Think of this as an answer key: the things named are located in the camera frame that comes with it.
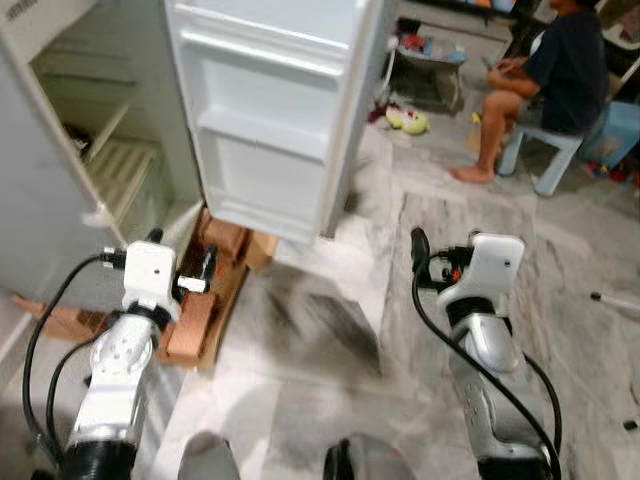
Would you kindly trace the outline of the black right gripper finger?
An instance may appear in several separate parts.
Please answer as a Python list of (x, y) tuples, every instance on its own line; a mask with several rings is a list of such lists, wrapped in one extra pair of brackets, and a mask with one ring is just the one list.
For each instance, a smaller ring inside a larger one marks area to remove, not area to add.
[(431, 278), (429, 264), (431, 247), (425, 230), (415, 227), (410, 232), (411, 280), (415, 288), (429, 288)]

